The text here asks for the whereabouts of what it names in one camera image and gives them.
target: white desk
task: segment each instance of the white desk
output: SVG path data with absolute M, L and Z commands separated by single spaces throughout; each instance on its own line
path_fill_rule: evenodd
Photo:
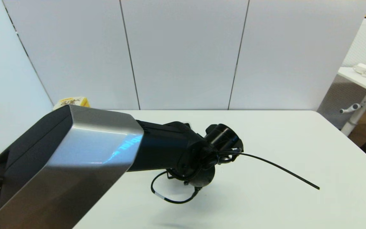
M 338 74 L 366 89 L 366 77 L 362 77 L 360 74 L 356 73 L 353 68 L 341 67 L 338 70 Z M 341 132 L 347 136 L 352 132 L 352 130 L 355 128 L 358 121 L 366 111 L 366 95 L 362 100 L 361 105 L 362 108 L 355 111 L 350 120 L 348 120 L 348 122 L 341 129 Z
M 188 121 L 201 135 L 214 123 L 231 127 L 246 153 L 271 160 L 321 187 L 254 158 L 216 166 L 212 183 L 191 202 L 167 203 L 151 193 L 161 171 L 130 172 L 75 229 L 366 228 L 366 155 L 312 111 L 124 111 L 136 119 Z M 183 200 L 193 188 L 160 177 L 155 188 Z

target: robotic arm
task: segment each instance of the robotic arm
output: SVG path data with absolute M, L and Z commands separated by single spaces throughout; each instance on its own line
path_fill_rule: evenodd
M 0 154 L 0 228 L 72 228 L 127 171 L 167 169 L 195 187 L 191 200 L 214 166 L 243 148 L 223 124 L 206 133 L 80 106 L 55 110 Z

